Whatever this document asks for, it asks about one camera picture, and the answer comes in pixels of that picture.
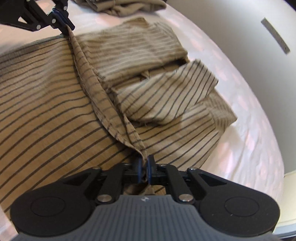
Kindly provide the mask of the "beige striped shirt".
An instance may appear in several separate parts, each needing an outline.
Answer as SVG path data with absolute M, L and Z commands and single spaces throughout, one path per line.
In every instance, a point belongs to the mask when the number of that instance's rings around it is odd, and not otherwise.
M 1 55 L 1 208 L 93 166 L 201 167 L 236 115 L 165 23 L 136 18 Z

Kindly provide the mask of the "plain khaki garment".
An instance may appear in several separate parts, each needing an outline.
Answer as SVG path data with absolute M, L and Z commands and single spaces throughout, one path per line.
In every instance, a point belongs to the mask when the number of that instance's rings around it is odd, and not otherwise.
M 80 6 L 89 7 L 98 13 L 119 17 L 131 16 L 138 11 L 153 13 L 167 7 L 166 2 L 161 0 L 74 0 L 74 2 Z

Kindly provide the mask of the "white pink-dotted bed sheet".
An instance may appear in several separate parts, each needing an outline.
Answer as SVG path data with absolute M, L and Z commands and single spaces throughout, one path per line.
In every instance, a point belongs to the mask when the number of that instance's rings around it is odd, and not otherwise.
M 187 51 L 188 59 L 202 61 L 218 79 L 215 89 L 237 118 L 199 168 L 266 193 L 276 201 L 281 199 L 284 164 L 267 116 L 247 82 L 200 28 L 169 6 L 154 13 L 139 12 L 119 18 L 69 1 L 68 12 L 75 25 L 72 33 L 76 36 L 100 32 L 136 18 L 167 24 Z M 56 36 L 64 37 L 51 27 L 30 32 L 1 25 L 1 55 Z M 1 208 L 1 240 L 10 240 L 15 234 L 10 213 L 5 214 Z

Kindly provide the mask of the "grey label strip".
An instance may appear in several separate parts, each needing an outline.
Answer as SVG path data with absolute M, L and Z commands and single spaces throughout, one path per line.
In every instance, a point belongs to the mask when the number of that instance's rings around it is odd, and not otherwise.
M 274 28 L 274 26 L 266 19 L 263 18 L 261 20 L 261 24 L 266 28 L 266 30 L 272 35 L 274 40 L 278 43 L 282 51 L 287 55 L 290 53 L 290 48 L 284 41 L 284 39 L 281 37 L 281 35 L 278 33 L 278 31 Z

